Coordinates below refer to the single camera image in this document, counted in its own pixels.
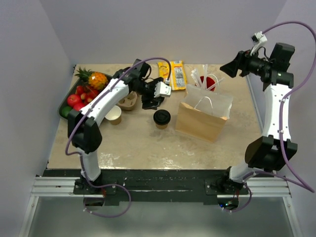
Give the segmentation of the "brown paper bag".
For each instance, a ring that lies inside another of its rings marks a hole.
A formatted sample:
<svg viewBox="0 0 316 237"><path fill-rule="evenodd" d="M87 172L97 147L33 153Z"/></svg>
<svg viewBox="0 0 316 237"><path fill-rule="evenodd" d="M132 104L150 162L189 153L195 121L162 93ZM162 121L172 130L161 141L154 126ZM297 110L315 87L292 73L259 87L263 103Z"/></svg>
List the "brown paper bag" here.
<svg viewBox="0 0 316 237"><path fill-rule="evenodd" d="M180 101L175 130L215 142L230 118L233 97L188 84Z"/></svg>

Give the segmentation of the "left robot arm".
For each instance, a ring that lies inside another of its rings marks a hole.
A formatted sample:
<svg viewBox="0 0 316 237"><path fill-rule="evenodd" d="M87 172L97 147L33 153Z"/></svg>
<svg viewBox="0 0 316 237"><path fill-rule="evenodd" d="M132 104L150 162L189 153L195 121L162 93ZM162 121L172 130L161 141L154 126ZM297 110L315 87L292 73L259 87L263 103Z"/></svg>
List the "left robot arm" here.
<svg viewBox="0 0 316 237"><path fill-rule="evenodd" d="M65 154L71 155L70 145L76 148L75 154L79 155L81 163L81 175L86 180L85 188L92 194L102 189L97 150L102 142L99 126L105 116L133 91L144 99L144 109L156 109L165 97L171 95L171 87L163 82L163 78L156 78L150 82L143 80L148 70L147 60L136 60L131 67L117 71L92 102L79 111L72 110L68 114L68 141Z"/></svg>

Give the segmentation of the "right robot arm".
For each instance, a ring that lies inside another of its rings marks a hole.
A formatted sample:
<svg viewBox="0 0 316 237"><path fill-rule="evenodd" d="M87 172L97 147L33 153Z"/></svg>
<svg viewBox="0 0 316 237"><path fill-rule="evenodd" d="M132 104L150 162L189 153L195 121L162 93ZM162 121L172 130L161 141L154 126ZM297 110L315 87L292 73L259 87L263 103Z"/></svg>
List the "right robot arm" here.
<svg viewBox="0 0 316 237"><path fill-rule="evenodd" d="M260 138L250 143L245 151L244 162L230 166L223 176L211 186L219 192L232 194L241 190L243 182L260 171L279 171L285 165L283 155L291 159L298 145L291 141L288 127L289 92L294 86L294 75L287 72L295 52L292 45L278 42L269 59L259 58L258 53L240 51L235 59L220 67L234 78L254 74L260 77L265 95L265 123Z"/></svg>

